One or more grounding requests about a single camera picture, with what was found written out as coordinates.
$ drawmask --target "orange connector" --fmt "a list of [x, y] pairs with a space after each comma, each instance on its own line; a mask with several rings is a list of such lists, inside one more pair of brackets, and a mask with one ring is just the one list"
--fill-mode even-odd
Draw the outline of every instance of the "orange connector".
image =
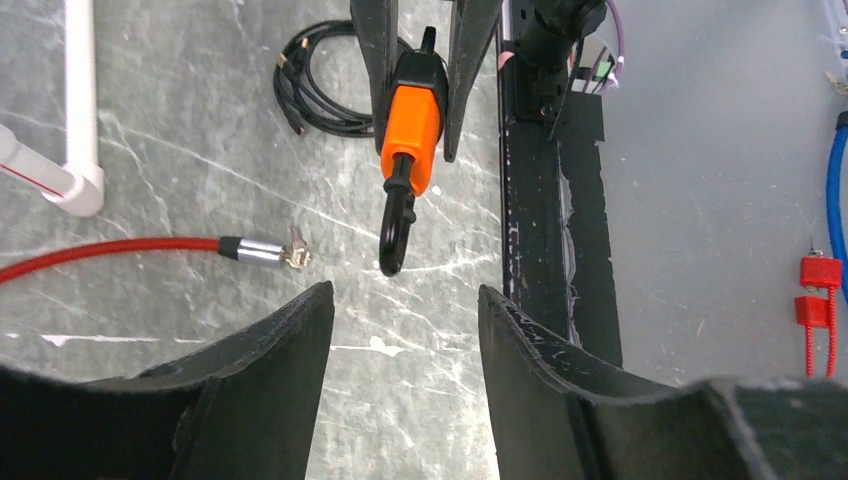
[[388, 179], [394, 172], [397, 155], [411, 156], [409, 183], [416, 197], [430, 185], [436, 144], [441, 136], [441, 116], [436, 96], [429, 88], [399, 85], [395, 90], [380, 164], [383, 177]]

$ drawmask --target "orange and black connector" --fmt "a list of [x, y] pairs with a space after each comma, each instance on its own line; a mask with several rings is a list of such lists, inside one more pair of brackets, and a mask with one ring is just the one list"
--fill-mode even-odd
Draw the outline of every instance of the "orange and black connector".
[[403, 266], [409, 229], [415, 222], [415, 197], [430, 184], [444, 128], [448, 79], [435, 45], [436, 29], [427, 27], [421, 49], [402, 53], [392, 78], [380, 155], [388, 196], [380, 231], [380, 270], [387, 277], [397, 275]]

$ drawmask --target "coiled black cable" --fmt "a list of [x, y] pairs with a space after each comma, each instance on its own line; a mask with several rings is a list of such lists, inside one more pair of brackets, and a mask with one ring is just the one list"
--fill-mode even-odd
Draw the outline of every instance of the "coiled black cable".
[[[374, 136], [372, 115], [355, 112], [334, 101], [321, 91], [312, 75], [312, 53], [318, 43], [348, 35], [355, 35], [352, 21], [327, 20], [301, 30], [280, 53], [274, 67], [274, 96], [296, 134], [304, 131], [302, 119], [322, 132], [340, 137]], [[398, 44], [400, 51], [411, 50], [400, 38]]]

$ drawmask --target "silver metal ferrule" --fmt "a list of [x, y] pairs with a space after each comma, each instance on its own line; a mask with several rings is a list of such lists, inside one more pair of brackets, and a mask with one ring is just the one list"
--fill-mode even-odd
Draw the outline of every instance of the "silver metal ferrule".
[[238, 261], [262, 267], [279, 267], [284, 251], [282, 245], [242, 238], [238, 246]]

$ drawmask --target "red cable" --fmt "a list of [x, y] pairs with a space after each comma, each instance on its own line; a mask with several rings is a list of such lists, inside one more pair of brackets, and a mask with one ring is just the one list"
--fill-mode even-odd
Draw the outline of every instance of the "red cable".
[[149, 250], [202, 250], [218, 251], [218, 239], [193, 237], [130, 238], [111, 242], [92, 243], [48, 253], [0, 269], [0, 284], [28, 273], [73, 262], [83, 258], [116, 253], [144, 252]]
[[831, 378], [834, 370], [836, 370], [836, 356], [839, 353], [837, 350], [836, 288], [827, 289], [827, 304], [827, 370], [824, 375], [826, 378]]
[[804, 348], [804, 358], [807, 360], [807, 378], [813, 378], [813, 327], [810, 325], [804, 327], [804, 339], [807, 345]]

